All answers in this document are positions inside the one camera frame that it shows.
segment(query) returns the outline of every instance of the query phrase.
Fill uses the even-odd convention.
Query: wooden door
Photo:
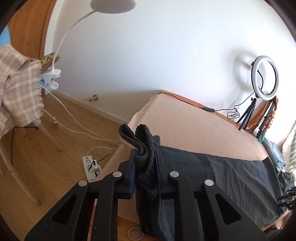
[[[30,58],[44,56],[45,38],[56,0],[28,0],[8,23],[11,45]]]

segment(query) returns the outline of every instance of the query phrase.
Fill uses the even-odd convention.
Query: lamp head
[[[137,0],[92,0],[91,8],[101,13],[124,13],[135,8]]]

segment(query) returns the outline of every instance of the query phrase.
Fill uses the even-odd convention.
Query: white clip lamp
[[[57,54],[59,52],[59,49],[65,40],[66,35],[68,32],[81,20],[85,19],[89,15],[95,13],[95,12],[101,12],[101,13],[108,13],[108,14],[119,14],[119,13],[125,13],[133,10],[137,4],[137,0],[92,0],[91,1],[91,8],[93,11],[89,12],[88,14],[84,15],[80,19],[78,19],[64,34],[64,36],[61,39],[61,42],[59,43],[59,46],[57,47],[56,53],[52,60],[52,68],[44,71],[40,77],[42,80],[44,80],[44,88],[56,90],[59,86],[57,82],[55,82],[53,79],[60,77],[61,70],[54,68],[54,62],[57,57]]]

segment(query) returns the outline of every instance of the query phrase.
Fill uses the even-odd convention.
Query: beige plaid cloth
[[[39,60],[30,62],[11,45],[0,47],[0,137],[43,115]]]

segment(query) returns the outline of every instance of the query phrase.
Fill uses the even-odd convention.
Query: triangular cutout
[[[52,216],[52,220],[62,225],[68,224],[77,196],[72,195],[61,208]]]
[[[220,194],[216,194],[215,198],[226,225],[241,220],[242,217],[240,214]]]

